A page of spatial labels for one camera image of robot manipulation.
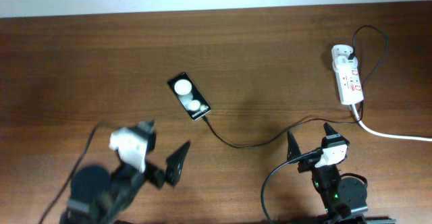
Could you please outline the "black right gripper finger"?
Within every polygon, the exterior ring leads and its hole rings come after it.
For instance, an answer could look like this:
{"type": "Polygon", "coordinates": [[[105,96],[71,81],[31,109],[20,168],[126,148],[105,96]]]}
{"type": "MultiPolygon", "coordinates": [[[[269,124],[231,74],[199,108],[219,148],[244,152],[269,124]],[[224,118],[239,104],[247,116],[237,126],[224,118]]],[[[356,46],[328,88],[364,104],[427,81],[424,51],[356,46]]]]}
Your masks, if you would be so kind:
{"type": "Polygon", "coordinates": [[[291,131],[287,132],[288,137],[288,155],[287,155],[287,161],[290,162],[298,162],[301,157],[300,148],[298,146],[298,143],[294,137],[294,135],[291,133],[291,131]]]}
{"type": "Polygon", "coordinates": [[[324,130],[325,130],[326,136],[331,136],[331,135],[336,135],[337,134],[337,132],[330,126],[329,123],[327,123],[327,122],[324,123],[323,127],[324,127],[324,130]]]}

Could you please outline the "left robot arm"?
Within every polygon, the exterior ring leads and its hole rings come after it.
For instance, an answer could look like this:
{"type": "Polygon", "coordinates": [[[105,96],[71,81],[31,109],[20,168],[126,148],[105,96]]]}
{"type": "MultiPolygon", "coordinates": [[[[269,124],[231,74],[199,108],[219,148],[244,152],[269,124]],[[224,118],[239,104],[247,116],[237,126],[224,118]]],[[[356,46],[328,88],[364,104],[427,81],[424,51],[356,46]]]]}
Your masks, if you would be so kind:
{"type": "Polygon", "coordinates": [[[158,189],[164,184],[178,184],[190,142],[166,158],[167,167],[163,170],[146,159],[156,145],[154,124],[142,121],[114,129],[109,148],[117,155],[119,166],[111,173],[100,165],[88,165],[73,173],[68,181],[70,197],[60,223],[116,223],[145,183],[158,189]]]}

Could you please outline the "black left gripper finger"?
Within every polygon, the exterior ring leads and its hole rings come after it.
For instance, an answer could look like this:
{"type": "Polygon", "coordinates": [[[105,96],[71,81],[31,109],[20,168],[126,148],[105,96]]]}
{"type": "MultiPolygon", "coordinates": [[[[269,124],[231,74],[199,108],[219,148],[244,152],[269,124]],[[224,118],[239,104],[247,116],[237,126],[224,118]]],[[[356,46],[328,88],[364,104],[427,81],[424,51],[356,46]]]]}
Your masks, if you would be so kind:
{"type": "Polygon", "coordinates": [[[166,159],[167,169],[165,171],[165,181],[173,187],[180,181],[184,161],[189,148],[190,141],[187,141],[166,159]]]}
{"type": "Polygon", "coordinates": [[[155,126],[155,120],[152,119],[150,121],[140,121],[136,127],[142,132],[146,134],[153,134],[155,132],[154,130],[155,126]]]}

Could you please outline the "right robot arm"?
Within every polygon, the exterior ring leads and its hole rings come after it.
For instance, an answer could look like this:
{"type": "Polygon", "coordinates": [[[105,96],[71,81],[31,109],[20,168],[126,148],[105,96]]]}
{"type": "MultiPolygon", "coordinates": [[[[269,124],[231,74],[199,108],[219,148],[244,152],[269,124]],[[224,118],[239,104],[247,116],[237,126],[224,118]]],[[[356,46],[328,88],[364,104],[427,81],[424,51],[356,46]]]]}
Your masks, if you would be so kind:
{"type": "Polygon", "coordinates": [[[298,172],[311,173],[315,190],[326,213],[297,223],[365,223],[368,211],[367,179],[354,173],[341,174],[337,165],[347,157],[350,142],[328,123],[323,125],[325,137],[320,147],[302,154],[292,133],[288,133],[287,160],[298,165],[298,172]]]}

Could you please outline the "black smartphone with bubble wallpaper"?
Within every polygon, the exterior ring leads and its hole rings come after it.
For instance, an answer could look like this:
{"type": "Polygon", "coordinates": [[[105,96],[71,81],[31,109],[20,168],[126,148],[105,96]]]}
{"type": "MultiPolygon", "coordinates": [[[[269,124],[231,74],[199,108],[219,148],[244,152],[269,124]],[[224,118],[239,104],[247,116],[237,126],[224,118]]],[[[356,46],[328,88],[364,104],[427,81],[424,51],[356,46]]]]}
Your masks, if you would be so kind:
{"type": "Polygon", "coordinates": [[[208,104],[186,72],[182,72],[168,80],[167,85],[191,120],[196,121],[211,112],[210,104],[208,104]]]}

